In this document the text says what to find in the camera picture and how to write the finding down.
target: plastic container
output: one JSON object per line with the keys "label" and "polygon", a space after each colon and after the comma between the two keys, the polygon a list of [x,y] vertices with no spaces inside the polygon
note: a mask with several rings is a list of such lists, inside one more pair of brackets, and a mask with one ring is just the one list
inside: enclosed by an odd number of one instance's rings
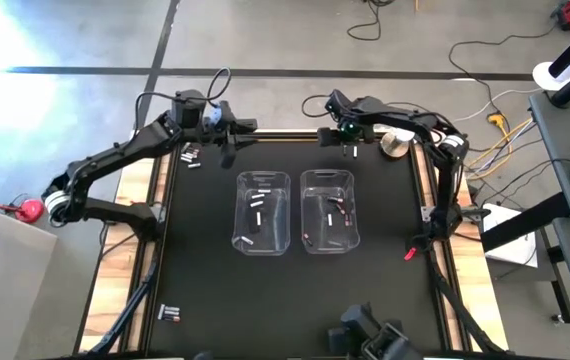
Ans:
{"label": "plastic container", "polygon": [[360,243],[354,175],[309,170],[301,175],[302,241],[311,254],[343,254]]}
{"label": "plastic container", "polygon": [[247,171],[236,178],[232,246],[245,255],[282,255],[290,243],[290,178]]}

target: concrete floor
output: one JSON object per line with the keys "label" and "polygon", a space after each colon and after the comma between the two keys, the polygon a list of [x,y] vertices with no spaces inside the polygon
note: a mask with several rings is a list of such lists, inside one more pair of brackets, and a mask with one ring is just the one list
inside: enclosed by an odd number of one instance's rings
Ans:
{"label": "concrete floor", "polygon": [[[27,66],[38,73],[43,66],[57,67],[49,75],[0,72],[0,202],[21,192],[37,196],[70,160],[124,141],[134,121],[133,100],[146,87],[150,90],[155,84],[151,89],[167,93],[188,88],[205,91],[209,83],[201,77],[71,75],[69,67],[75,68],[75,74],[95,73],[90,68],[96,67],[105,72],[110,72],[107,68],[142,68],[146,73],[144,69],[150,69],[156,57],[156,65],[163,68],[455,72],[447,60],[453,43],[543,33],[551,26],[548,15],[556,1],[422,0],[422,10],[414,13],[412,1],[398,0],[381,10],[382,39],[359,42],[345,34],[348,27],[371,21],[369,10],[357,0],[181,0],[166,51],[157,52],[165,17],[176,3],[0,1],[0,70]],[[552,60],[569,42],[570,33],[554,30],[542,39],[510,40],[501,47],[461,47],[454,57],[471,72],[529,73],[538,62]],[[536,88],[526,81],[490,85],[494,94]],[[353,97],[373,95],[418,103],[450,119],[469,115],[487,102],[485,89],[474,82],[409,79],[238,77],[225,98],[237,116],[257,118],[262,128],[315,128],[331,120],[305,118],[300,102],[334,88]],[[512,125],[529,117],[527,95],[507,95],[497,104]],[[167,106],[154,99],[147,118]],[[321,106],[312,102],[308,111]],[[497,129],[483,118],[458,123],[474,147],[486,147],[498,139]],[[539,137],[533,130],[517,144]],[[542,144],[530,146],[488,181],[497,187],[505,185],[546,159]],[[93,196],[113,199],[118,176],[97,182]],[[548,170],[513,198],[532,206],[558,189]],[[480,198],[488,195],[483,191]],[[99,225],[88,222],[55,230],[61,241],[18,358],[72,351],[96,265]],[[512,350],[570,358],[570,325],[555,327],[547,321],[558,311],[549,284],[497,283],[495,290]]]}

